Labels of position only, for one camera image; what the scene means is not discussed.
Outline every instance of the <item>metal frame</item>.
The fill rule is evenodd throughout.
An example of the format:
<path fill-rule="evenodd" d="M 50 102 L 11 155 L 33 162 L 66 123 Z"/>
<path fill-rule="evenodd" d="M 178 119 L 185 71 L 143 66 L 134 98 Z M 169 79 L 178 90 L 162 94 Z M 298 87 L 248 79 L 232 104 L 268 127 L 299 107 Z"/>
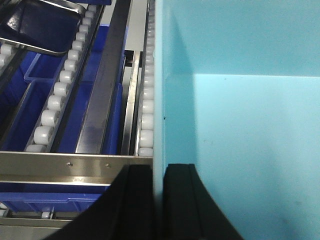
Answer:
<path fill-rule="evenodd" d="M 106 45 L 92 88 L 76 153 L 100 154 L 110 115 L 114 88 L 120 77 L 131 0 L 117 1 L 110 22 Z"/>
<path fill-rule="evenodd" d="M 137 102 L 137 88 L 139 78 L 140 51 L 135 51 L 132 60 L 132 70 L 129 84 L 129 92 L 126 103 L 121 155 L 129 155 L 132 142 L 132 132 L 135 119 L 135 106 Z"/>
<path fill-rule="evenodd" d="M 152 166 L 152 158 L 0 151 L 0 164 L 0 182 L 109 185 L 124 165 Z"/>

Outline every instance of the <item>metal tray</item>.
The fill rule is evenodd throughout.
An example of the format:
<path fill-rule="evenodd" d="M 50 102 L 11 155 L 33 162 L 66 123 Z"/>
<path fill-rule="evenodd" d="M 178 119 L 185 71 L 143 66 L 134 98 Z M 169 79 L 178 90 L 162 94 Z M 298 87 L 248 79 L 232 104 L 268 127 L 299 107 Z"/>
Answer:
<path fill-rule="evenodd" d="M 10 0 L 0 5 L 0 40 L 38 53 L 63 55 L 85 11 L 65 0 Z"/>

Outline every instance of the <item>white roller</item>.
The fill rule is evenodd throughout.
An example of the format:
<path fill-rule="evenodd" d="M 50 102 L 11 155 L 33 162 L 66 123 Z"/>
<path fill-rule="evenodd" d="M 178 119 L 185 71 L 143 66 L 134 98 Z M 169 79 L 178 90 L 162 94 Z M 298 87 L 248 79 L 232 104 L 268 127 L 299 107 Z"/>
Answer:
<path fill-rule="evenodd" d="M 72 42 L 72 49 L 73 50 L 78 50 L 78 51 L 81 52 L 83 48 L 84 48 L 84 42 L 83 41 L 74 40 Z"/>
<path fill-rule="evenodd" d="M 50 218 L 50 212 L 49 211 L 44 211 L 41 214 L 41 219 L 49 219 Z"/>
<path fill-rule="evenodd" d="M 155 90 L 151 86 L 145 86 L 143 88 L 143 99 L 144 100 L 152 100 L 155 97 Z"/>
<path fill-rule="evenodd" d="M 154 37 L 154 36 L 155 36 L 155 31 L 154 31 L 154 30 L 151 30 L 151 29 L 148 29 L 148 30 L 147 30 L 147 36 L 148 36 L 148 37 Z"/>
<path fill-rule="evenodd" d="M 7 209 L 7 206 L 0 202 L 0 209 Z"/>
<path fill-rule="evenodd" d="M 73 80 L 74 73 L 72 71 L 63 70 L 60 72 L 59 80 L 62 83 L 70 84 Z"/>
<path fill-rule="evenodd" d="M 43 126 L 55 127 L 59 113 L 59 111 L 55 110 L 44 110 L 41 114 L 41 124 Z"/>
<path fill-rule="evenodd" d="M 93 11 L 86 11 L 84 16 L 89 19 L 94 19 L 95 13 Z"/>
<path fill-rule="evenodd" d="M 70 49 L 68 51 L 68 59 L 79 61 L 80 52 L 78 50 Z"/>
<path fill-rule="evenodd" d="M 26 147 L 25 151 L 30 153 L 44 153 L 46 151 L 46 146 L 40 144 L 31 144 Z"/>
<path fill-rule="evenodd" d="M 142 113 L 143 114 L 154 114 L 154 101 L 153 100 L 143 100 L 142 101 Z"/>
<path fill-rule="evenodd" d="M 153 45 L 147 45 L 145 48 L 146 54 L 154 54 L 155 46 Z"/>
<path fill-rule="evenodd" d="M 153 87 L 154 85 L 155 85 L 155 76 L 145 75 L 144 76 L 144 86 L 145 87 Z"/>
<path fill-rule="evenodd" d="M 48 145 L 54 128 L 51 126 L 38 126 L 34 131 L 35 144 Z"/>
<path fill-rule="evenodd" d="M 154 22 L 149 22 L 148 23 L 148 29 L 150 29 L 150 30 L 155 29 L 155 23 Z"/>
<path fill-rule="evenodd" d="M 85 32 L 77 32 L 75 35 L 76 41 L 85 42 L 87 39 L 87 34 Z"/>
<path fill-rule="evenodd" d="M 95 13 L 97 11 L 97 6 L 96 5 L 89 5 L 86 13 L 90 12 L 90 11 Z"/>
<path fill-rule="evenodd" d="M 64 70 L 74 72 L 77 68 L 77 61 L 72 59 L 66 59 L 64 62 Z"/>
<path fill-rule="evenodd" d="M 89 17 L 82 18 L 82 24 L 83 25 L 91 26 L 91 21 L 92 21 L 92 18 L 89 18 Z"/>
<path fill-rule="evenodd" d="M 141 128 L 144 130 L 154 129 L 154 115 L 153 114 L 142 114 Z"/>
<path fill-rule="evenodd" d="M 145 75 L 154 75 L 155 74 L 155 66 L 153 64 L 145 65 L 144 74 Z"/>
<path fill-rule="evenodd" d="M 146 54 L 145 55 L 145 64 L 154 64 L 154 56 L 152 54 Z"/>
<path fill-rule="evenodd" d="M 81 24 L 79 26 L 79 32 L 80 33 L 88 33 L 89 32 L 89 26 L 88 25 L 84 25 L 84 24 Z"/>
<path fill-rule="evenodd" d="M 48 109 L 60 111 L 65 103 L 63 96 L 51 95 L 48 98 Z"/>
<path fill-rule="evenodd" d="M 154 23 L 155 22 L 155 16 L 149 16 L 148 17 L 148 22 L 149 23 Z"/>
<path fill-rule="evenodd" d="M 65 97 L 69 91 L 70 85 L 65 82 L 56 82 L 53 87 L 54 95 Z"/>
<path fill-rule="evenodd" d="M 153 45 L 155 43 L 155 37 L 150 36 L 146 39 L 146 44 Z"/>
<path fill-rule="evenodd" d="M 8 44 L 3 44 L 0 48 L 0 53 L 4 55 L 11 55 L 15 51 L 15 48 Z"/>
<path fill-rule="evenodd" d="M 154 149 L 150 147 L 141 147 L 139 149 L 139 156 L 152 157 L 154 155 Z"/>
<path fill-rule="evenodd" d="M 152 148 L 154 146 L 154 131 L 141 130 L 140 132 L 140 147 Z"/>
<path fill-rule="evenodd" d="M 8 55 L 0 54 L 0 67 L 3 67 L 4 65 L 6 65 L 8 58 L 9 58 Z"/>

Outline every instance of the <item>light blue plastic bin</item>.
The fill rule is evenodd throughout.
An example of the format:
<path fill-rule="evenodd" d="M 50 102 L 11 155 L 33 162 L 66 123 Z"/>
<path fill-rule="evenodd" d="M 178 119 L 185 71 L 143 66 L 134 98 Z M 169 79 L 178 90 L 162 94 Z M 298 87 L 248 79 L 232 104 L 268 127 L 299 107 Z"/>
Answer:
<path fill-rule="evenodd" d="M 319 240 L 319 1 L 155 9 L 157 193 L 168 164 L 194 163 L 246 240 Z"/>

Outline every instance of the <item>blue crate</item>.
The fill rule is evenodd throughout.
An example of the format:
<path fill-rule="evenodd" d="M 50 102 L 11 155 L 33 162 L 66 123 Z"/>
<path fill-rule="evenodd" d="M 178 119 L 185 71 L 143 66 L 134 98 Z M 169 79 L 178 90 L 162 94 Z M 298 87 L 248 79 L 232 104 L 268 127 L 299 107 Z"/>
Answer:
<path fill-rule="evenodd" d="M 1 183 L 0 202 L 14 212 L 82 212 L 107 186 Z"/>
<path fill-rule="evenodd" d="M 155 4 L 156 194 L 194 163 L 244 239 L 320 239 L 319 1 Z"/>
<path fill-rule="evenodd" d="M 19 83 L 26 84 L 23 77 L 20 78 Z M 23 151 L 25 149 L 52 85 L 52 82 L 42 80 L 34 80 L 30 83 L 12 127 L 1 146 L 2 151 Z"/>
<path fill-rule="evenodd" d="M 92 47 L 86 69 L 83 73 L 82 80 L 79 84 L 76 98 L 74 99 L 73 109 L 71 110 L 66 128 L 65 136 L 61 139 L 61 146 L 58 152 L 73 153 L 81 127 L 82 119 L 86 111 L 89 101 L 93 81 L 96 77 L 98 65 L 100 63 L 101 54 L 107 38 L 109 27 L 107 25 L 100 26 L 95 43 Z M 41 56 L 33 61 L 39 62 Z M 50 58 L 43 58 L 46 64 Z M 53 81 L 49 80 L 49 75 L 45 76 L 45 72 L 37 68 L 33 64 L 28 68 L 25 65 L 23 69 L 32 69 L 28 74 L 35 73 L 29 84 L 28 92 L 13 122 L 11 131 L 8 133 L 1 150 L 3 151 L 23 151 L 35 123 L 41 113 L 42 107 L 48 97 L 49 91 L 53 85 Z M 24 81 L 24 73 L 20 70 L 20 75 L 16 82 L 12 82 L 12 95 L 15 92 L 23 92 L 27 87 Z M 9 100 L 15 104 L 19 102 L 21 96 L 11 97 Z M 113 105 L 111 107 L 111 121 L 107 126 L 105 142 L 102 153 L 115 154 L 117 151 L 118 134 L 119 134 L 119 118 L 122 101 L 122 85 L 118 83 L 115 88 Z M 0 107 L 8 105 L 6 99 L 0 98 Z M 98 186 L 70 186 L 70 185 L 45 185 L 45 184 L 0 184 L 0 202 L 4 203 L 8 208 L 15 212 L 49 212 L 54 209 L 56 212 L 82 212 L 87 209 L 106 189 L 106 187 Z"/>
<path fill-rule="evenodd" d="M 24 75 L 24 80 L 27 83 L 30 83 L 35 79 L 53 82 L 62 68 L 64 59 L 65 56 L 58 57 L 36 53 Z"/>
<path fill-rule="evenodd" d="M 25 93 L 28 84 L 23 79 L 25 73 L 27 72 L 31 62 L 35 58 L 34 52 L 28 52 L 21 62 L 19 68 L 16 70 L 8 83 L 6 88 L 0 94 L 0 125 L 4 122 L 7 115 L 14 111 L 15 107 L 19 104 L 20 99 Z"/>

